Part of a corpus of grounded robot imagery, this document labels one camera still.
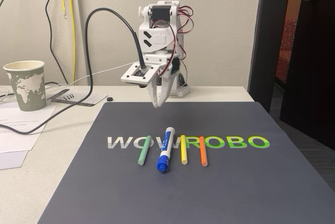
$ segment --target black panel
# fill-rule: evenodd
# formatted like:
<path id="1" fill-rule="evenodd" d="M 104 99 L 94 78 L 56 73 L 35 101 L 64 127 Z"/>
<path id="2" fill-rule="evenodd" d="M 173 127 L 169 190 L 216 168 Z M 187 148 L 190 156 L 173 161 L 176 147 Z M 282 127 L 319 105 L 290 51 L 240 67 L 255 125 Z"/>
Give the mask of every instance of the black panel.
<path id="1" fill-rule="evenodd" d="M 143 34 L 144 34 L 147 38 L 149 38 L 149 39 L 152 38 L 152 36 L 151 36 L 148 32 L 146 32 L 146 31 L 143 32 Z"/>
<path id="2" fill-rule="evenodd" d="M 170 23 L 170 9 L 171 9 L 171 6 L 153 6 L 152 7 L 152 21 L 162 19 Z"/>
<path id="3" fill-rule="evenodd" d="M 248 92 L 268 112 L 272 98 L 287 0 L 259 0 Z"/>
<path id="4" fill-rule="evenodd" d="M 148 47 L 151 47 L 152 44 L 148 41 L 148 40 L 144 40 L 144 43 L 148 46 Z"/>

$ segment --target white table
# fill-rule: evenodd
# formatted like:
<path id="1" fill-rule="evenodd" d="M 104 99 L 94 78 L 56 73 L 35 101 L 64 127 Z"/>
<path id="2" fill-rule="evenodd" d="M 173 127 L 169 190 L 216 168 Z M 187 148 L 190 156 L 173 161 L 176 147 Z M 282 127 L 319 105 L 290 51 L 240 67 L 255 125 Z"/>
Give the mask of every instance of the white table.
<path id="1" fill-rule="evenodd" d="M 89 90 L 88 86 L 71 89 Z M 47 97 L 55 94 L 47 92 Z M 95 86 L 95 92 L 114 102 L 150 102 L 147 89 L 137 86 Z M 168 102 L 251 102 L 243 87 L 191 87 L 184 98 Z M 37 223 L 53 192 L 69 167 L 79 146 L 106 99 L 93 107 L 74 106 L 51 120 L 21 168 L 0 171 L 0 223 Z M 67 106 L 57 104 L 55 110 Z"/>

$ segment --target door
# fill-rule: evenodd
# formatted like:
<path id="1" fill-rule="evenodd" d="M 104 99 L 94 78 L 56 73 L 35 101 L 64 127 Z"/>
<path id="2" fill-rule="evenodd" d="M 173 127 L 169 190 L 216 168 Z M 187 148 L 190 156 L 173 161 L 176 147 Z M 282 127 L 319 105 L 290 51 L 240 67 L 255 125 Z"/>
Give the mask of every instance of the door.
<path id="1" fill-rule="evenodd" d="M 303 0 L 281 120 L 335 149 L 335 0 Z"/>

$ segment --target dark gray mat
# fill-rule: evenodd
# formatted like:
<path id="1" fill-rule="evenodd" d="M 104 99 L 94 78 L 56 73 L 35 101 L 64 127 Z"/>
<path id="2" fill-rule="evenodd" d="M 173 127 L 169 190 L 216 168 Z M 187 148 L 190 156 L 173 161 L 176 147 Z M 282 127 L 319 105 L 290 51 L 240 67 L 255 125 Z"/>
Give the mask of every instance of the dark gray mat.
<path id="1" fill-rule="evenodd" d="M 222 148 L 207 147 L 208 167 L 190 145 L 188 164 L 173 149 L 170 170 L 160 174 L 156 137 L 219 136 Z M 137 164 L 138 137 L 152 135 L 144 166 Z M 231 148 L 240 136 L 245 148 Z M 256 148 L 248 137 L 270 146 Z M 133 137 L 122 149 L 117 137 Z M 107 103 L 86 135 L 39 223 L 333 223 L 335 193 L 269 114 L 256 102 Z"/>

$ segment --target orange chalk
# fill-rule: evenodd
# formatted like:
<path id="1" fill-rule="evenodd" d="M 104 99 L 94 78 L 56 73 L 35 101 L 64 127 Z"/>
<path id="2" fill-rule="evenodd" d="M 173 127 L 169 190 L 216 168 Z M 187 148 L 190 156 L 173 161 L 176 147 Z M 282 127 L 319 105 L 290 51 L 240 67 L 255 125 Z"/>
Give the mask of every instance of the orange chalk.
<path id="1" fill-rule="evenodd" d="M 205 139 L 203 136 L 199 137 L 199 146 L 200 146 L 201 165 L 208 166 Z"/>

